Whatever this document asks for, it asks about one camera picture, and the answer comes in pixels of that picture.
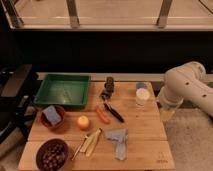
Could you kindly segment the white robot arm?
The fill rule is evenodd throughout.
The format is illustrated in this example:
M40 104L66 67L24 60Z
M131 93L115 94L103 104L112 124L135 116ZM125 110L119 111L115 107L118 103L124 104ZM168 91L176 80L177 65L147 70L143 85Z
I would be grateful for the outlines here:
M205 67L196 61L169 69L157 99L161 109L174 112L184 100L189 100L213 117L213 88L202 82Z

